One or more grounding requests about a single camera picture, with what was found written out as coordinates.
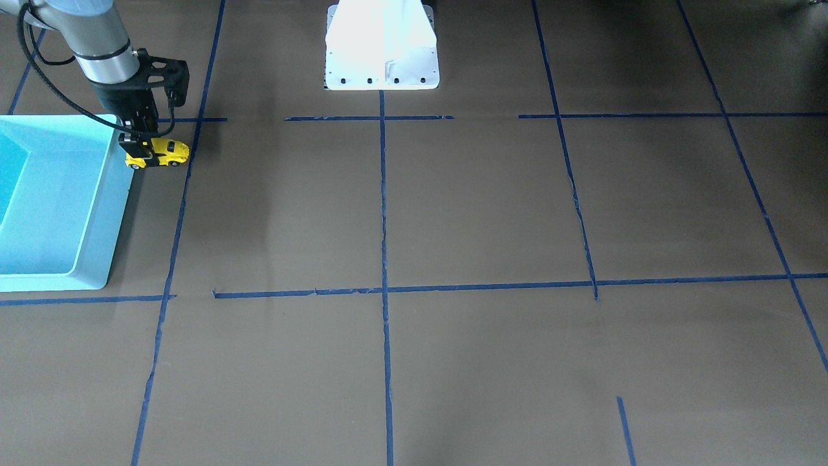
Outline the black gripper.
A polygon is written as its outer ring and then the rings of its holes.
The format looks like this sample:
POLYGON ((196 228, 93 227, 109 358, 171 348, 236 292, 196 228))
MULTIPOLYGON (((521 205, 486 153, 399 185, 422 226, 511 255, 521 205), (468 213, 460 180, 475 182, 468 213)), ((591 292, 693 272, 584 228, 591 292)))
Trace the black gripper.
MULTIPOLYGON (((150 89, 126 89, 119 84, 98 83, 97 97, 103 108, 116 115, 127 128, 146 133, 158 131, 158 109, 150 89)), ((121 132, 118 142, 128 157, 147 157, 146 168, 169 165, 169 155, 165 151, 151 156, 151 139, 121 132)))

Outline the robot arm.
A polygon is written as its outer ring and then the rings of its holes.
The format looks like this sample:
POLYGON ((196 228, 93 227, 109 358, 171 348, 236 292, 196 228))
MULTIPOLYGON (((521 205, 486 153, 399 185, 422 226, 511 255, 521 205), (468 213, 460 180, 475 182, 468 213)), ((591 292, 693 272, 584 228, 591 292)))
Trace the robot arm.
POLYGON ((158 129, 158 110, 153 95, 153 59, 144 50, 134 50, 113 1, 15 1, 17 39, 23 55, 39 79, 71 109, 119 132, 126 151, 127 167, 139 170, 158 167, 162 160, 154 141, 166 135, 158 129), (28 33, 32 25, 56 30, 72 51, 67 61, 36 59, 36 40, 28 33), (104 109, 116 117, 109 123, 75 103, 51 83, 41 63, 62 66, 77 63, 104 109))

